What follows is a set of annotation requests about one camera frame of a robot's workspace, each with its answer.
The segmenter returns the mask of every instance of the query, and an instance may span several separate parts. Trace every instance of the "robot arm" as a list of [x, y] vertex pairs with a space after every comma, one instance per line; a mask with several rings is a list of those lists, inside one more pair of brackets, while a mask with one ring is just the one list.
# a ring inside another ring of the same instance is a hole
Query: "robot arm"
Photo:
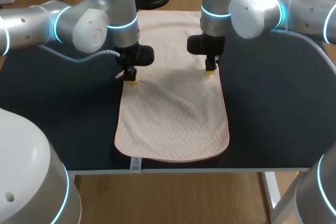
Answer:
[[[152, 48], [138, 43], [136, 11], [135, 0], [84, 0], [75, 6], [51, 1], [29, 8], [0, 10], [0, 54], [51, 40], [93, 53], [108, 38], [114, 48], [126, 55], [121, 64], [134, 70], [132, 66], [149, 65], [154, 60]], [[144, 51], [151, 55], [150, 59], [137, 62], [134, 55]]]
[[206, 71], [211, 73], [231, 25], [246, 39], [277, 28], [336, 44], [335, 8], [335, 0], [203, 0], [203, 33], [188, 38], [187, 50], [206, 55]]

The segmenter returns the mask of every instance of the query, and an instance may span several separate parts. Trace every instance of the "towel label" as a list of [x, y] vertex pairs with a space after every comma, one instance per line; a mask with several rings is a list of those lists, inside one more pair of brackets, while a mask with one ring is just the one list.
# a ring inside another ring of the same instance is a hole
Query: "towel label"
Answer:
[[131, 157], [131, 166], [130, 166], [131, 173], [140, 173], [141, 161], [142, 161], [142, 158], [140, 157]]

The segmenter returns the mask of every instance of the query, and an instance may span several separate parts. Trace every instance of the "black mat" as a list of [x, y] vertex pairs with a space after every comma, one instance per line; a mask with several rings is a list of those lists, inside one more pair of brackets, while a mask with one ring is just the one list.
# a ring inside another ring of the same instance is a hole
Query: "black mat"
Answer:
[[[130, 158], [113, 143], [119, 71], [106, 55], [72, 63], [39, 48], [12, 52], [0, 72], [0, 107], [40, 127], [69, 170], [129, 169]], [[220, 75], [227, 150], [186, 164], [144, 160], [142, 168], [310, 167], [336, 140], [336, 77], [306, 42], [278, 33], [253, 40], [232, 34]]]

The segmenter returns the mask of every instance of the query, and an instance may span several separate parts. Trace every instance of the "wooden floor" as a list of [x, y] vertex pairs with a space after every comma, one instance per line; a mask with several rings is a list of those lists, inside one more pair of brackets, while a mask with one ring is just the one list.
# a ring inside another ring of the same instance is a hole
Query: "wooden floor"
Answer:
[[[10, 7], [48, 0], [17, 0]], [[81, 0], [66, 0], [75, 4]], [[171, 0], [168, 10], [200, 10], [201, 0]], [[336, 50], [327, 47], [336, 62]], [[4, 57], [0, 58], [0, 67]], [[282, 193], [295, 173], [277, 173]], [[256, 173], [83, 176], [82, 223], [269, 223]], [[294, 216], [287, 224], [297, 223]]]

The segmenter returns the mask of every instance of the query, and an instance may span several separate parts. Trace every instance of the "towel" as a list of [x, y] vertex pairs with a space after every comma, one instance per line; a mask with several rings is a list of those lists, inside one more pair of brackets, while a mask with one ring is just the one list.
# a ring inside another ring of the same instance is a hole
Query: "towel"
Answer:
[[137, 84], [125, 82], [115, 135], [116, 148], [133, 157], [191, 162], [223, 152], [229, 132], [219, 71], [205, 74], [205, 56], [186, 50], [201, 34], [199, 12], [138, 13], [140, 43], [155, 61], [137, 67]]

